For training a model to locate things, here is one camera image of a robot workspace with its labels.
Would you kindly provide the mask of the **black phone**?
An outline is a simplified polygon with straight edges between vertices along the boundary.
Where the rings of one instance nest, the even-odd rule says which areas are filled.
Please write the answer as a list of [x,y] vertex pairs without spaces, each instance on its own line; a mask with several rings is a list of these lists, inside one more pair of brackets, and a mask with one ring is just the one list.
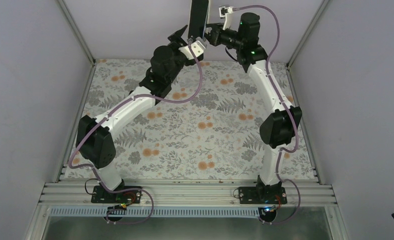
[[188,39],[204,38],[209,18],[211,1],[192,0],[189,11]]

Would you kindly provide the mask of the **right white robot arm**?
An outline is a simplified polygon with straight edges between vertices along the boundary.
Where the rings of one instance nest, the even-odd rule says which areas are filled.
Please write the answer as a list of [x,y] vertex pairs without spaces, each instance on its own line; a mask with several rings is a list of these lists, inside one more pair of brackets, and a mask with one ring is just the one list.
[[243,13],[237,30],[230,28],[231,13],[220,13],[224,23],[211,23],[207,39],[213,46],[224,45],[236,51],[237,61],[253,80],[262,95],[269,116],[260,125],[259,134],[265,146],[262,170],[256,186],[243,192],[244,197],[256,196],[263,204],[285,195],[279,176],[282,153],[294,153],[299,146],[298,126],[302,118],[300,107],[293,106],[281,90],[269,61],[270,55],[259,44],[260,17]]

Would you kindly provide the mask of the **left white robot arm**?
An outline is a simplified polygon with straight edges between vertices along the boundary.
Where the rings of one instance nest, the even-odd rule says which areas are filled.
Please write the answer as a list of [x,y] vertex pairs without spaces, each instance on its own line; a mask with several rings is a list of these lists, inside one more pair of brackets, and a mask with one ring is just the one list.
[[189,102],[202,88],[203,71],[200,70],[198,87],[193,95],[181,101],[166,98],[183,67],[201,67],[199,61],[207,47],[203,36],[191,36],[184,40],[182,35],[185,30],[186,27],[177,30],[168,37],[169,44],[154,50],[143,80],[125,99],[104,113],[95,117],[85,115],[79,120],[75,150],[68,165],[76,169],[73,160],[80,153],[87,162],[79,166],[91,168],[104,189],[104,196],[113,203],[119,202],[125,191],[121,186],[123,179],[112,163],[116,156],[114,137],[135,117],[158,103]]

